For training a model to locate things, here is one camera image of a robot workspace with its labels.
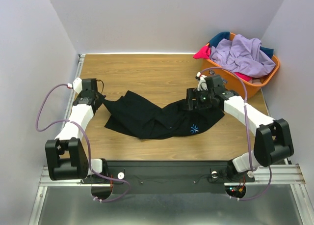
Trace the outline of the black t shirt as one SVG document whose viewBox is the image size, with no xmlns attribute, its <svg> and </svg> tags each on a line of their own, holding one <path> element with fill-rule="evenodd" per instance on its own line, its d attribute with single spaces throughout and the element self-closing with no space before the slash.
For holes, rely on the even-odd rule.
<svg viewBox="0 0 314 225">
<path fill-rule="evenodd" d="M 141 140 L 197 135 L 224 117 L 220 109 L 187 111 L 184 99 L 161 108 L 132 91 L 103 104 L 110 112 L 106 128 Z"/>
</svg>

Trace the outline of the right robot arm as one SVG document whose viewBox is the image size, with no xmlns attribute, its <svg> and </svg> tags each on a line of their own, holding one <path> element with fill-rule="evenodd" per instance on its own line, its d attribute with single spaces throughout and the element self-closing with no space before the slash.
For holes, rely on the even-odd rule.
<svg viewBox="0 0 314 225">
<path fill-rule="evenodd" d="M 227 90 L 220 75 L 197 73 L 198 86 L 186 91 L 189 111 L 219 108 L 245 125 L 247 135 L 253 134 L 254 144 L 248 151 L 228 162 L 226 176 L 237 181 L 244 172 L 268 167 L 294 154 L 290 127 L 286 120 L 275 120 L 258 111 L 233 90 Z"/>
</svg>

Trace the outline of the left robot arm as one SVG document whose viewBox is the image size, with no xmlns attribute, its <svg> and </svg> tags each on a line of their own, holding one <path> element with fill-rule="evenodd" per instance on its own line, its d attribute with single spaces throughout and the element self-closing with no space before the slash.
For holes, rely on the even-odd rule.
<svg viewBox="0 0 314 225">
<path fill-rule="evenodd" d="M 61 120 L 64 127 L 60 133 L 45 144 L 45 153 L 49 177 L 53 181 L 86 179 L 91 176 L 99 183 L 109 178 L 109 169 L 105 159 L 92 159 L 89 140 L 88 153 L 85 153 L 82 139 L 87 136 L 85 130 L 102 104 L 104 96 L 98 92 L 96 78 L 76 78 L 67 84 L 78 95 L 73 101 L 68 119 Z"/>
</svg>

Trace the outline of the pink t shirt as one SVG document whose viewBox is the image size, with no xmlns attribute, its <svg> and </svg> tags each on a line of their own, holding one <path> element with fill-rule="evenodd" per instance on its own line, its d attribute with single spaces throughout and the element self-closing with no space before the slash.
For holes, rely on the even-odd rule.
<svg viewBox="0 0 314 225">
<path fill-rule="evenodd" d="M 209 45 L 203 46 L 196 54 L 193 55 L 194 59 L 209 59 L 211 48 Z"/>
</svg>

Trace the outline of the orange laundry basket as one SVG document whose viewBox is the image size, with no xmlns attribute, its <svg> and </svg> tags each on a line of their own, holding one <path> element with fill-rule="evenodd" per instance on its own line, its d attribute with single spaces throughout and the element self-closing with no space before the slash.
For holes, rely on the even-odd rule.
<svg viewBox="0 0 314 225">
<path fill-rule="evenodd" d="M 230 32 L 230 39 L 233 38 L 236 34 Z M 274 69 L 266 76 L 261 78 L 252 78 L 246 75 L 243 75 L 238 72 L 232 72 L 228 69 L 225 69 L 209 59 L 203 59 L 203 63 L 201 66 L 201 71 L 203 75 L 220 75 L 222 77 L 223 83 L 227 89 L 235 90 L 242 97 L 245 96 L 244 91 L 247 91 L 248 98 L 253 97 L 262 87 L 266 86 L 275 73 L 280 68 L 279 59 L 274 55 L 274 50 L 270 48 L 266 48 L 261 46 L 261 50 L 265 52 L 268 57 L 270 57 L 276 64 Z"/>
</svg>

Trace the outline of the dark blue t shirt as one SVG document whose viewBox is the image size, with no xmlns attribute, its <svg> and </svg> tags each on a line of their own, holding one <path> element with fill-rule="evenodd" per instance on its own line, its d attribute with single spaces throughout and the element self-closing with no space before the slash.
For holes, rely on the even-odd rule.
<svg viewBox="0 0 314 225">
<path fill-rule="evenodd" d="M 223 40 L 223 39 L 230 39 L 230 32 L 229 31 L 224 31 L 218 33 L 216 36 L 214 36 L 210 41 L 209 41 L 209 46 L 210 47 L 217 47 L 217 45 Z"/>
</svg>

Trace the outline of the lavender t shirt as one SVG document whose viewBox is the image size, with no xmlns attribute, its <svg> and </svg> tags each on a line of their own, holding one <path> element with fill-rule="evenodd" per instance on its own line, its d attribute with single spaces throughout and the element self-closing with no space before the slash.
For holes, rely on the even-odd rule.
<svg viewBox="0 0 314 225">
<path fill-rule="evenodd" d="M 217 46 L 211 46 L 210 59 L 232 72 L 252 78 L 268 75 L 276 66 L 275 62 L 261 50 L 258 38 L 248 39 L 237 34 L 233 40 L 222 39 Z"/>
</svg>

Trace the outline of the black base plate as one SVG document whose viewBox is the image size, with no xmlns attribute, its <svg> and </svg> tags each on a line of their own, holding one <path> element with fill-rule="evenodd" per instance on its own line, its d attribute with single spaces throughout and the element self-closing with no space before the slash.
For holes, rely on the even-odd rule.
<svg viewBox="0 0 314 225">
<path fill-rule="evenodd" d="M 105 172 L 123 182 L 114 182 L 111 192 L 122 194 L 225 193 L 225 184 L 254 182 L 247 172 L 238 173 L 229 161 L 115 161 L 108 160 Z"/>
</svg>

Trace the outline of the aluminium frame rail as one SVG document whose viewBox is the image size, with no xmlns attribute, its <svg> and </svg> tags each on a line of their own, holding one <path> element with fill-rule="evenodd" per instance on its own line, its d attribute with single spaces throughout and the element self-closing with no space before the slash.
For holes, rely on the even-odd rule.
<svg viewBox="0 0 314 225">
<path fill-rule="evenodd" d="M 110 174 L 118 179 L 128 181 L 132 186 L 155 183 L 170 187 L 175 184 L 184 186 L 201 184 L 304 184 L 305 180 L 298 165 L 274 165 L 270 168 L 259 167 L 255 172 L 242 172 L 235 176 L 228 176 L 222 166 L 209 166 L 202 162 L 193 162 L 190 166 L 183 166 L 181 162 L 169 162 L 167 166 L 160 166 L 158 162 L 127 162 L 123 167 L 110 166 Z"/>
</svg>

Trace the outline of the right side aluminium rail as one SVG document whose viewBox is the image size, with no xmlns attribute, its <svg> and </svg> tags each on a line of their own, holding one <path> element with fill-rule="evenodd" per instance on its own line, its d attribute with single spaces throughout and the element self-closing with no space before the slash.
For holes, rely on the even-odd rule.
<svg viewBox="0 0 314 225">
<path fill-rule="evenodd" d="M 261 143 L 260 164 L 264 167 L 275 164 L 294 154 L 290 127 L 286 120 L 274 119 L 269 124 L 260 125 L 256 137 Z"/>
</svg>

